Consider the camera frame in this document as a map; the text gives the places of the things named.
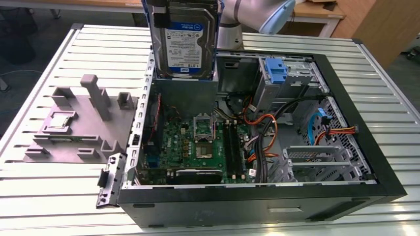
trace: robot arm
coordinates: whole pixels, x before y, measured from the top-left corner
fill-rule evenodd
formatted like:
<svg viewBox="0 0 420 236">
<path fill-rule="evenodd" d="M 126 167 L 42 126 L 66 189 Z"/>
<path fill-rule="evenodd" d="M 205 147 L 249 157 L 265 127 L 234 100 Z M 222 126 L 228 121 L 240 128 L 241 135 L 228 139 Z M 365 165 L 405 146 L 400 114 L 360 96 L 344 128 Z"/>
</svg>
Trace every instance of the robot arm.
<svg viewBox="0 0 420 236">
<path fill-rule="evenodd" d="M 294 0 L 224 0 L 217 48 L 242 44 L 241 24 L 264 34 L 276 34 L 293 12 Z"/>
</svg>

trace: hard drive label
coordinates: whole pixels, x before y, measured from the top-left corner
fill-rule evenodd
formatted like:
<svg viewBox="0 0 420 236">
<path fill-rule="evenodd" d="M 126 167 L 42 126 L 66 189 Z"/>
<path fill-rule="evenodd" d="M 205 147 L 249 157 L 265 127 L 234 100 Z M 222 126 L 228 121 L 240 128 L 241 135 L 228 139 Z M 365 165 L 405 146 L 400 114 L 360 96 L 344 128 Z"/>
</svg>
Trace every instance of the hard drive label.
<svg viewBox="0 0 420 236">
<path fill-rule="evenodd" d="M 196 23 L 172 22 L 165 29 L 168 66 L 173 72 L 194 73 L 201 68 L 201 47 L 204 27 Z"/>
</svg>

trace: white table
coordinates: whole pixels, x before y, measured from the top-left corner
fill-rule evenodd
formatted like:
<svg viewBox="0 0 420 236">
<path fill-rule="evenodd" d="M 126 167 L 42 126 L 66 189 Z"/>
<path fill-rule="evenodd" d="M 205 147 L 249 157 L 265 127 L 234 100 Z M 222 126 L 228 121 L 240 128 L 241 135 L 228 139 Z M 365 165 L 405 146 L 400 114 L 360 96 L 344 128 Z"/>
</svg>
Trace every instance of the white table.
<svg viewBox="0 0 420 236">
<path fill-rule="evenodd" d="M 408 192 L 393 203 L 370 206 L 333 222 L 140 229 L 120 208 L 94 209 L 102 165 L 22 163 L 53 104 L 48 97 L 53 87 L 70 86 L 74 94 L 85 94 L 78 81 L 90 73 L 109 95 L 138 94 L 149 45 L 144 28 L 85 25 L 69 31 L 0 141 L 0 235 L 413 236 L 420 232 L 418 113 L 364 46 L 346 39 L 246 33 L 244 45 L 252 50 L 326 55 Z"/>
</svg>

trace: wd blue hard drive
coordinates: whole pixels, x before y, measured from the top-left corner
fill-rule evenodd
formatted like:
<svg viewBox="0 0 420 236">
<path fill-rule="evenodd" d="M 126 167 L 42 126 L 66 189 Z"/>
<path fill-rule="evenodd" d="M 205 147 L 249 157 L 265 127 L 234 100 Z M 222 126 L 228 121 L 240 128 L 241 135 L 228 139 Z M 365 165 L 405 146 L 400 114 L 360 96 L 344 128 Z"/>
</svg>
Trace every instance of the wd blue hard drive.
<svg viewBox="0 0 420 236">
<path fill-rule="evenodd" d="M 160 78 L 212 79 L 217 0 L 142 0 Z"/>
</svg>

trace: wire bundle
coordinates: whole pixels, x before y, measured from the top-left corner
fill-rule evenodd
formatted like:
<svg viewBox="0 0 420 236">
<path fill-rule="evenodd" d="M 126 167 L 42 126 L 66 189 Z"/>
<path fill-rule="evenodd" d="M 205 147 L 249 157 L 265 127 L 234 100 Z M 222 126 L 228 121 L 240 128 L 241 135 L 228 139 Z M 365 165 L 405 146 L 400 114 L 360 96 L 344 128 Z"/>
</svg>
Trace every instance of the wire bundle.
<svg viewBox="0 0 420 236">
<path fill-rule="evenodd" d="M 176 106 L 168 106 L 168 107 L 172 108 L 172 109 L 174 109 L 174 112 L 176 112 L 176 114 L 177 114 L 177 116 L 169 118 L 169 121 L 170 121 L 173 118 L 177 118 L 177 119 L 182 120 L 182 119 L 181 119 L 181 115 L 180 115 L 180 113 L 178 113 L 178 111 L 177 111 Z"/>
<path fill-rule="evenodd" d="M 272 137 L 272 139 L 270 139 L 270 142 L 269 142 L 268 146 L 262 149 L 262 151 L 264 151 L 266 157 L 278 156 L 277 154 L 268 153 L 269 149 L 272 148 L 272 146 L 273 146 L 273 144 L 274 144 L 276 137 L 277 137 L 278 128 L 277 128 L 277 121 L 276 121 L 276 118 L 274 118 L 274 116 L 273 116 L 272 114 L 264 114 L 264 115 L 261 115 L 254 121 L 249 121 L 249 120 L 246 119 L 246 109 L 248 109 L 248 106 L 246 106 L 246 107 L 244 108 L 244 110 L 242 110 L 242 113 L 244 113 L 244 121 L 245 121 L 246 124 L 249 124 L 249 125 L 257 125 L 257 124 L 260 124 L 260 123 L 265 120 L 265 118 L 270 118 L 270 119 L 272 119 L 272 123 L 274 124 L 274 135 L 273 135 L 273 137 Z M 248 162 L 252 162 L 253 160 L 256 160 L 256 154 L 254 154 L 254 153 L 253 153 L 253 154 L 250 155 L 250 157 L 248 158 Z"/>
<path fill-rule="evenodd" d="M 330 129 L 328 131 L 328 135 L 330 135 L 330 134 L 354 134 L 354 133 L 356 133 L 356 127 L 354 126 L 352 126 L 349 128 Z M 322 131 L 320 133 L 320 135 L 316 137 L 313 145 L 318 145 L 321 138 L 324 136 L 325 136 L 325 131 Z"/>
<path fill-rule="evenodd" d="M 220 108 L 214 107 L 213 111 L 217 113 L 217 115 L 220 115 L 221 118 L 224 118 L 226 120 L 233 120 L 234 119 L 234 117 L 229 116 L 228 114 L 225 114 L 225 112 Z"/>
<path fill-rule="evenodd" d="M 298 102 L 301 101 L 306 101 L 306 100 L 324 100 L 325 97 L 329 96 L 329 94 L 320 94 L 320 95 L 314 95 L 314 96 L 304 96 L 300 98 L 293 99 L 292 101 L 286 102 L 280 109 L 274 112 L 273 117 L 274 120 L 277 120 L 281 115 L 285 113 L 285 111 L 293 107 Z M 270 122 L 265 124 L 264 128 L 262 128 L 262 132 L 261 134 L 265 134 L 268 131 L 268 128 L 270 126 Z M 262 147 L 262 139 L 264 139 L 264 135 L 258 135 L 257 141 L 254 143 L 254 154 L 256 154 L 256 160 L 257 160 L 257 169 L 256 169 L 256 182 L 262 182 L 265 183 L 268 181 L 268 168 L 266 168 L 266 160 L 265 160 L 265 153 L 264 153 L 264 148 Z"/>
</svg>

